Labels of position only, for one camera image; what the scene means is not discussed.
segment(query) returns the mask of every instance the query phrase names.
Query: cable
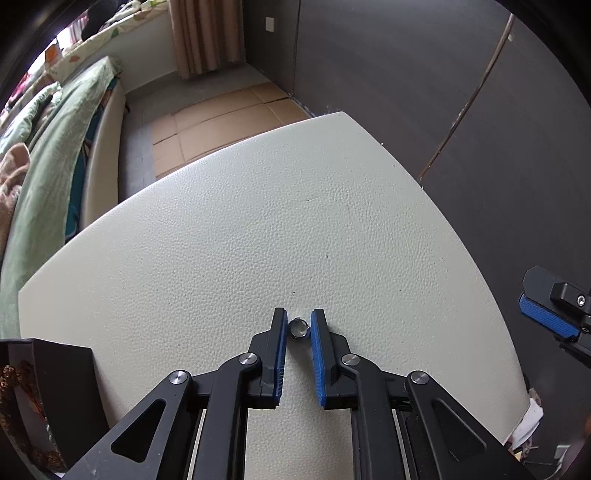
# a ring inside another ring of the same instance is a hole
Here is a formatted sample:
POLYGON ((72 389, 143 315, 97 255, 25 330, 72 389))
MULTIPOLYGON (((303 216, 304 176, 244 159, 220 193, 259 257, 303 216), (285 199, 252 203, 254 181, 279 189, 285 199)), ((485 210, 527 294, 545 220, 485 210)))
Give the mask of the cable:
POLYGON ((554 475, 556 475, 560 471, 561 468, 562 468, 562 463, 559 462, 558 466, 556 467, 556 470, 554 470, 554 473, 550 476, 547 476, 546 478, 543 478, 542 480, 550 480, 554 475))
POLYGON ((546 478, 543 478, 542 480, 550 480, 551 478, 554 477, 554 475, 556 475, 558 472, 560 472, 560 469, 562 468, 562 464, 564 462, 564 456, 566 455, 567 450, 565 450, 561 457, 558 459, 558 465, 556 466, 556 470, 554 470, 554 473, 552 473, 552 475, 547 476, 546 478))
POLYGON ((294 74, 291 81, 291 97, 296 94, 296 64, 297 64, 297 43, 298 38, 300 36, 300 11, 301 11, 301 0, 298 1, 297 5, 297 17, 295 21, 295 43, 294 43, 294 56, 293 56, 293 65, 294 65, 294 74))
POLYGON ((507 20, 507 24, 505 25, 505 29, 503 30, 501 38, 499 39, 499 43, 496 45, 495 51, 492 54, 492 58, 489 61, 488 65, 486 66, 486 70, 484 71, 484 74, 482 75, 482 78, 480 79, 480 83, 478 84, 478 86, 476 87, 476 90, 474 90, 474 92, 472 93, 472 95, 470 96, 470 98, 468 99, 466 104, 464 105, 464 108, 458 114, 456 121, 453 123, 452 127, 450 128, 450 131, 447 133, 446 137, 443 139, 443 142, 441 142, 439 147, 437 147, 437 150, 435 151, 435 153, 431 157, 431 160, 429 160, 429 162, 427 162, 427 165, 425 165, 423 170, 421 170, 421 173, 417 177, 417 182, 421 183, 421 180, 423 179, 423 177, 427 173, 427 170, 429 170, 431 168, 431 165, 433 165, 433 162, 435 162, 435 160, 437 159, 437 157, 439 156, 439 154, 443 150, 443 147, 446 146, 448 140, 452 137, 453 133, 456 131, 456 128, 458 127, 458 125, 460 124, 460 122, 462 121, 464 116, 466 115, 466 112, 468 111, 468 109, 472 105, 472 102, 476 99, 478 93, 480 93, 480 90, 481 90, 482 86, 484 85, 484 82, 488 78, 489 73, 491 72, 493 66, 495 65, 496 60, 499 58, 501 50, 503 49, 503 46, 505 45, 507 38, 509 37, 509 33, 511 32, 511 27, 513 27, 514 21, 515 21, 515 15, 510 14, 509 19, 507 20))

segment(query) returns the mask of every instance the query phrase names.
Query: blue pad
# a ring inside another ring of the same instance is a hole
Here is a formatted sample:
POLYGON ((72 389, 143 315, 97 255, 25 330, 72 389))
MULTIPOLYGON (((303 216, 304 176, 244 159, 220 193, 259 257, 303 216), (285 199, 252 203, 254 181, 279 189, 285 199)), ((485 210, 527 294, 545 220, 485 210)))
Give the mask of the blue pad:
POLYGON ((275 388, 273 389, 273 399, 279 405, 279 399, 283 393, 283 373, 285 371, 285 349, 287 347, 287 312, 281 321, 281 337, 279 340, 279 350, 275 359, 275 388))
POLYGON ((545 309, 543 306, 531 301, 525 295, 519 299, 519 309, 523 315, 527 315, 532 320, 552 330, 556 335, 566 340, 579 336, 579 329, 569 322, 563 320, 555 313, 545 309))
POLYGON ((316 312, 312 312, 310 317, 310 336, 312 340, 312 363, 314 365, 314 382, 316 383, 316 396, 321 407, 326 405, 326 388, 324 386, 324 359, 322 357, 322 347, 318 334, 318 323, 316 321, 316 312))

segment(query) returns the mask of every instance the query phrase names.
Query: white wall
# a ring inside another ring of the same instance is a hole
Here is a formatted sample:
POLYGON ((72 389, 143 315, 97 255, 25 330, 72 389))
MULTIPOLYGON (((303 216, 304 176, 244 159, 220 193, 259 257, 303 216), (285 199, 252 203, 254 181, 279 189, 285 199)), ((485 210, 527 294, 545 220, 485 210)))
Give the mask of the white wall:
POLYGON ((175 72, 177 64, 170 14, 164 12, 131 32, 113 38, 82 65, 86 67, 105 56, 120 59, 123 67, 121 85, 125 93, 175 72))

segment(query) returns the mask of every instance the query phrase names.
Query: gray floor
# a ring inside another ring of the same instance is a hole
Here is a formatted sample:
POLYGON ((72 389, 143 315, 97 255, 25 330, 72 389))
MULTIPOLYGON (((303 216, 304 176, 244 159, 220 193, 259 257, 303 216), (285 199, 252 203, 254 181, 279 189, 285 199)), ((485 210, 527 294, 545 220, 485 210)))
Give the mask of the gray floor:
POLYGON ((156 181, 152 156, 153 120, 217 95, 269 80, 249 65, 213 72, 191 81, 176 74, 127 94, 119 149, 119 202, 156 181))

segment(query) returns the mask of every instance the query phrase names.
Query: pink blanket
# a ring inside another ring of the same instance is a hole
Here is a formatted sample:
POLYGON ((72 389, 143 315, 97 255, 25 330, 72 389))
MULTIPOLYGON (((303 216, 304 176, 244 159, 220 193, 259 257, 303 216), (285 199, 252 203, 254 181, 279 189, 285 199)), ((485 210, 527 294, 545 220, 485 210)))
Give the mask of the pink blanket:
POLYGON ((0 161, 0 265, 4 257, 14 207, 29 170, 29 150, 23 143, 13 145, 0 161))

